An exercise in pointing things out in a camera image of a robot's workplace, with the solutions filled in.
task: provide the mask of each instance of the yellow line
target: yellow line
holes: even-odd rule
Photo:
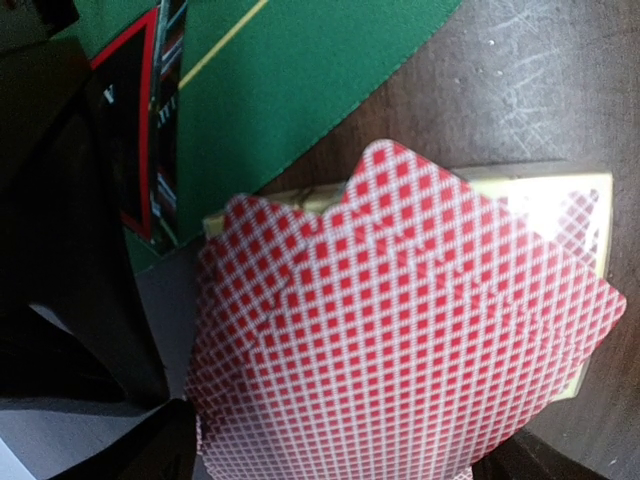
[[[178,85],[178,88],[182,89],[184,87],[187,86],[187,84],[193,80],[193,77],[195,77],[198,73],[200,73],[200,70],[203,69],[203,67],[209,63],[211,61],[211,59],[213,57],[215,57],[218,52],[220,50],[222,50],[224,48],[224,46],[229,43],[231,41],[231,39],[233,37],[235,37],[238,32],[240,30],[242,30],[242,28],[251,21],[251,19],[253,17],[256,16],[256,14],[262,10],[262,7],[264,7],[267,2],[269,0],[258,0],[258,3],[256,3],[253,7],[251,7],[251,10],[249,10],[247,13],[244,14],[244,16],[238,20],[238,23],[236,23],[233,27],[231,27],[231,30],[229,30],[224,37],[222,37],[220,40],[218,40],[218,43],[216,43],[213,47],[211,47],[211,50],[209,50],[206,55],[204,57],[202,57],[198,63],[196,63],[193,68],[191,70],[189,70],[189,73],[187,73],[184,77],[182,77],[182,80],[180,80],[180,84]]]

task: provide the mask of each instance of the red border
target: red border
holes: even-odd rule
[[[151,101],[151,72],[153,69],[153,44],[156,33],[158,8],[152,8],[136,22],[122,32],[113,42],[102,50],[92,61],[95,69],[131,37],[143,28],[145,31],[144,51],[142,53],[142,72],[140,74],[140,125],[138,131],[138,161],[140,165],[140,206],[142,224],[121,212],[122,222],[146,240],[151,240],[151,195],[149,191],[149,102]]]

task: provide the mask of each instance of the green felt edge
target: green felt edge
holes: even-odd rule
[[[67,34],[78,35],[89,55],[153,5],[76,3],[82,20]],[[181,92],[181,244],[200,234],[204,215],[234,193],[254,192],[271,181],[355,110],[459,3],[270,0]],[[191,0],[183,74],[252,5]],[[269,121],[260,124],[265,114]],[[158,261],[134,234],[127,231],[126,237],[136,271]]]

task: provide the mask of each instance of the scratched surface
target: scratched surface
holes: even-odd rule
[[[566,160],[615,179],[610,281],[627,314],[577,399],[528,428],[607,478],[640,476],[640,2],[465,0],[387,83],[270,184],[346,179],[390,137],[446,167]]]

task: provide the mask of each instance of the fan of playing cards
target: fan of playing cards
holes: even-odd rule
[[[200,268],[186,393],[214,479],[450,480],[625,309],[559,243],[387,140],[324,215],[233,198]]]

